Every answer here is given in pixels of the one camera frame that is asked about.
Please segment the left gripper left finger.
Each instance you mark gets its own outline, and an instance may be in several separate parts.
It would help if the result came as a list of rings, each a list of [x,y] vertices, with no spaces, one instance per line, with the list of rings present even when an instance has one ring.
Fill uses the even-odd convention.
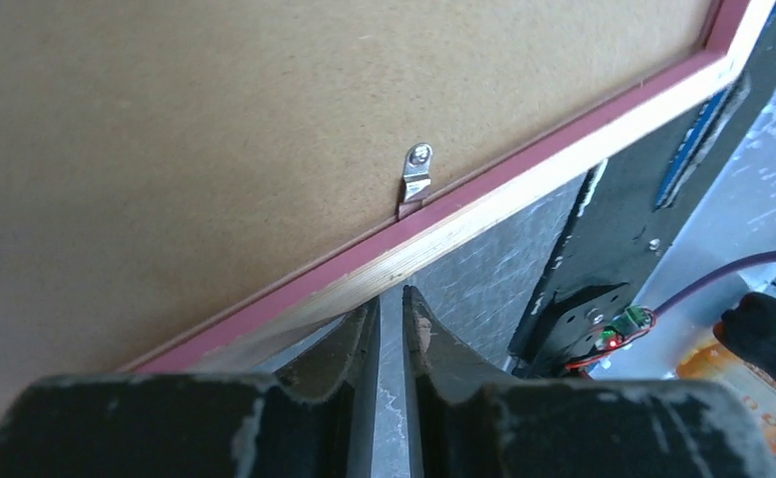
[[[362,477],[380,302],[277,370],[58,375],[0,421],[0,477]]]

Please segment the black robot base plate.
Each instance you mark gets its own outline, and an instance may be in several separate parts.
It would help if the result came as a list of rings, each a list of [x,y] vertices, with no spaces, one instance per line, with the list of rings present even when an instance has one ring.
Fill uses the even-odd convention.
[[[565,374],[635,299],[776,90],[776,3],[737,80],[596,166],[510,342],[520,378]]]

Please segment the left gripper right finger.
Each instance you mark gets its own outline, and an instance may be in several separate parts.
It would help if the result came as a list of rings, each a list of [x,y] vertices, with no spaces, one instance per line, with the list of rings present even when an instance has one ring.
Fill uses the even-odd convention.
[[[728,389],[701,380],[521,379],[402,292],[414,477],[776,477]]]

